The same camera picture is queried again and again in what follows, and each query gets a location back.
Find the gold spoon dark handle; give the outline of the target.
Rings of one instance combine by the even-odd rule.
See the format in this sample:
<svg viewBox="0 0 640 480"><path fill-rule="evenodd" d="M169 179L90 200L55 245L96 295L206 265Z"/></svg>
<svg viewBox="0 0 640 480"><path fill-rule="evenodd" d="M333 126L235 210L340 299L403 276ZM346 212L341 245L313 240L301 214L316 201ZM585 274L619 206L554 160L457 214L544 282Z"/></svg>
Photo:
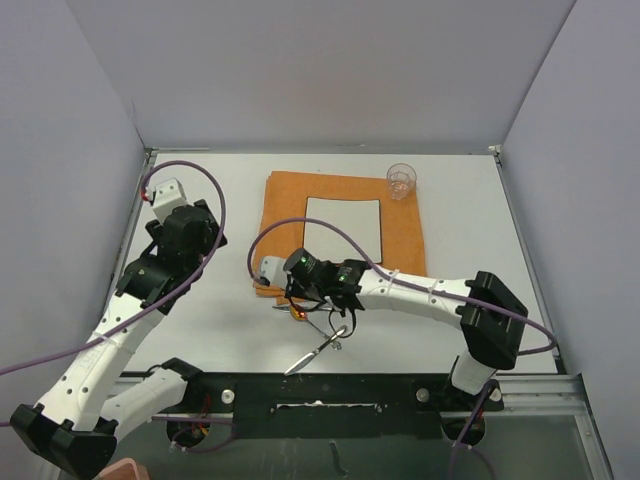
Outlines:
<svg viewBox="0 0 640 480"><path fill-rule="evenodd" d="M289 313L294 320L310 326L314 331L322 335L324 338L328 338L328 335L322 329L317 327L309 320L306 311L303 311L295 306L289 306Z"/></svg>

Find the gold fork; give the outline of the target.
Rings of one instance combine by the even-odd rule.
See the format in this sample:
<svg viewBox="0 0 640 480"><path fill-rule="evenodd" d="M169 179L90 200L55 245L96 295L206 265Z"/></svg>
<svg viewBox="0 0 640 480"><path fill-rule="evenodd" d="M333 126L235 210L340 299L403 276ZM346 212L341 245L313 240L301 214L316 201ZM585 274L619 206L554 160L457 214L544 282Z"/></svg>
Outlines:
<svg viewBox="0 0 640 480"><path fill-rule="evenodd" d="M304 356L302 356L299 360L297 360L293 365L291 365L285 372L285 376L294 375L301 370L303 370L307 365L309 365L317 356L319 356L324 350L327 348L332 348L330 343L332 341L339 341L342 338L342 335L347 332L347 326L342 325L339 327L331 336L329 336L322 344L320 344L314 350L308 352Z"/></svg>

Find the white square plate black rim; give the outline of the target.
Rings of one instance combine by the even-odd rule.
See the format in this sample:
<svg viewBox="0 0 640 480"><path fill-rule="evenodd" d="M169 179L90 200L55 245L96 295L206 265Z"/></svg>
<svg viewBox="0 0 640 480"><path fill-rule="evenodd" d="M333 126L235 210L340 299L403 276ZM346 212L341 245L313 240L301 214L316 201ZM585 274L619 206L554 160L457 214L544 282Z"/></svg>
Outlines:
<svg viewBox="0 0 640 480"><path fill-rule="evenodd" d="M379 200L335 200L308 197L305 216L323 220L345 232L377 264L382 262ZM362 256L339 234L306 222L303 247L317 259L341 263Z"/></svg>

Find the orange cloth napkin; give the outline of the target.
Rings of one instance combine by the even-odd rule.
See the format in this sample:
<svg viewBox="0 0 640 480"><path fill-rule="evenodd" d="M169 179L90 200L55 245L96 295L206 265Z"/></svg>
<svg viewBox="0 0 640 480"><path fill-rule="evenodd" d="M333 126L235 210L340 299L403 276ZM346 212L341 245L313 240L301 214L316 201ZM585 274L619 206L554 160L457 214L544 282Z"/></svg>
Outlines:
<svg viewBox="0 0 640 480"><path fill-rule="evenodd" d="M394 200L382 178L274 171L266 181L260 229L293 217L306 217L308 197L379 200L382 262L391 271L425 276L427 261L417 194ZM304 225L291 223L268 233L255 249L252 267L264 256L288 257L303 247Z"/></svg>

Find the clear drinking glass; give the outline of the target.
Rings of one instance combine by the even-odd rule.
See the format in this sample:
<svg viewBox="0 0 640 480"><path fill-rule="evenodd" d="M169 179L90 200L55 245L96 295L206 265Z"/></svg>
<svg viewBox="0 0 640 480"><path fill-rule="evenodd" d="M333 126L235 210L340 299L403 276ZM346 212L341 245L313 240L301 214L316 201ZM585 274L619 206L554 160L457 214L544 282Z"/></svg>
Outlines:
<svg viewBox="0 0 640 480"><path fill-rule="evenodd" d="M414 191L417 183L417 173L408 164L396 163L387 170L386 180L391 198L403 200Z"/></svg>

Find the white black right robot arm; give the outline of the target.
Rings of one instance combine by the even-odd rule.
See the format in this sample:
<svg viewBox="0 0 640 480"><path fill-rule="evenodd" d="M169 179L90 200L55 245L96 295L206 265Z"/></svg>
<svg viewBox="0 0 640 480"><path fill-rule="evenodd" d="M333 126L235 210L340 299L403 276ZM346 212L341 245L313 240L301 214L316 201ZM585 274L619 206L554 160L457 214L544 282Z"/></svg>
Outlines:
<svg viewBox="0 0 640 480"><path fill-rule="evenodd" d="M281 260L275 276L285 296L344 315L384 310L425 317L460 331L466 344L444 385L446 400L469 407L499 370L515 367L527 316L522 302L495 275L443 280L376 270L363 260L320 261L303 248Z"/></svg>

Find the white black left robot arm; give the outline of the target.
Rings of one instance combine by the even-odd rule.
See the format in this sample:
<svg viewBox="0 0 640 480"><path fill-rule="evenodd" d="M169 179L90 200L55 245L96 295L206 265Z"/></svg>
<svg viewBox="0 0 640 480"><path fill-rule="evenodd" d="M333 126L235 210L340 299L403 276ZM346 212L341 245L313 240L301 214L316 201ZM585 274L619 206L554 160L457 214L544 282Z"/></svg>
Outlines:
<svg viewBox="0 0 640 480"><path fill-rule="evenodd" d="M203 386L198 370L180 360L127 392L108 395L138 347L201 276L224 246L223 220L207 203L157 201L146 225L150 245L131 262L87 343L56 383L34 404L20 404L9 425L27 448L76 479L93 479L118 441L162 409L196 408Z"/></svg>

